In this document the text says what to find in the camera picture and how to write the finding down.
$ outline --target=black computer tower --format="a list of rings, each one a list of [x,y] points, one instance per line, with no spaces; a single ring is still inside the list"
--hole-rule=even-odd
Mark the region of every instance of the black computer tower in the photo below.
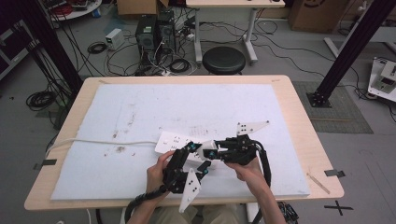
[[[142,15],[136,28],[136,41],[142,65],[158,64],[161,60],[161,33],[157,15]]]
[[[161,31],[161,40],[163,41],[163,53],[176,53],[174,11],[166,10],[160,12],[158,24]]]

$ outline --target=power strip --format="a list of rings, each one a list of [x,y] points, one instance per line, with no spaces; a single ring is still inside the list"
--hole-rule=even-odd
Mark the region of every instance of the power strip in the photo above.
[[[178,133],[169,133],[169,132],[162,132],[160,139],[158,140],[157,146],[155,147],[155,152],[162,155],[170,150],[176,150],[183,148],[189,142],[193,143],[203,143],[207,140],[202,140],[195,137],[190,137]],[[201,165],[204,161],[202,161],[198,155],[191,153],[187,158],[189,164],[193,165]],[[209,169],[215,169],[219,161],[212,161],[212,164],[208,167]]]

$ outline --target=wooden table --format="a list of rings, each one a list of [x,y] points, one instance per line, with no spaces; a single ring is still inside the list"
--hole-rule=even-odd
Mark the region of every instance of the wooden table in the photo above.
[[[297,200],[341,198],[344,190],[336,176],[327,177],[326,170],[332,165],[319,142],[318,136],[305,113],[290,80],[286,76],[195,76],[195,77],[91,77],[85,80],[81,91],[62,127],[55,144],[74,138],[79,125],[87,113],[92,99],[100,85],[106,84],[271,84],[276,94],[290,137],[304,173],[310,173],[317,180],[306,177],[311,194]],[[30,191],[25,208],[27,210],[53,210],[71,208],[125,207],[128,200],[52,201],[50,196],[59,178],[64,159],[71,144],[53,149],[48,160],[57,160],[55,165],[43,166]],[[195,200],[193,204],[213,203],[210,199]],[[227,200],[216,203],[254,203],[252,199]],[[161,205],[178,205],[179,200],[163,200]]]
[[[255,63],[258,61],[256,53],[251,45],[250,38],[254,28],[254,22],[256,20],[256,14],[258,8],[262,7],[284,7],[285,3],[283,1],[274,2],[272,0],[219,0],[219,1],[207,1],[207,0],[187,0],[186,4],[188,7],[195,8],[195,37],[194,37],[194,47],[195,47],[195,61],[197,63],[202,62],[202,51],[200,42],[200,25],[201,20],[200,9],[202,8],[223,8],[223,11],[213,11],[215,14],[215,21],[221,21],[221,16],[219,14],[227,14],[229,18],[235,21],[235,16],[241,12],[241,9],[250,9],[250,16],[248,18],[249,25],[247,28],[247,33],[243,36],[243,42],[247,48],[247,53],[249,56],[249,62]]]

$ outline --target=table leg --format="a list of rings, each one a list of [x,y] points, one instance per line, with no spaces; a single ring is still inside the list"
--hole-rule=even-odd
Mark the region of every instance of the table leg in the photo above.
[[[247,33],[244,35],[244,43],[245,46],[247,47],[250,64],[256,63],[258,61],[256,52],[254,52],[253,46],[251,45],[250,42],[251,33],[253,32],[253,27],[254,27],[254,21],[256,20],[256,14],[257,14],[257,8],[251,9]]]
[[[198,66],[202,63],[202,51],[201,41],[199,36],[199,8],[195,9],[195,36],[194,36],[194,48],[195,48],[195,61]]]

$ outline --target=white cable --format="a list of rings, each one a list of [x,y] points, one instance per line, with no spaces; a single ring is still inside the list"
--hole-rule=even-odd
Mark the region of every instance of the white cable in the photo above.
[[[89,209],[87,209],[87,213],[88,213],[88,220],[89,220],[89,223],[91,224],[91,213],[90,213],[90,210],[89,210]]]
[[[99,140],[88,140],[88,139],[77,139],[77,138],[68,138],[64,139],[63,141],[56,143],[50,147],[47,152],[46,152],[46,157],[50,154],[50,152],[61,145],[64,145],[66,143],[70,142],[86,142],[86,143],[99,143],[99,144],[110,144],[110,145],[137,145],[137,144],[157,144],[157,142],[153,141],[137,141],[137,142],[110,142],[110,141],[99,141]]]

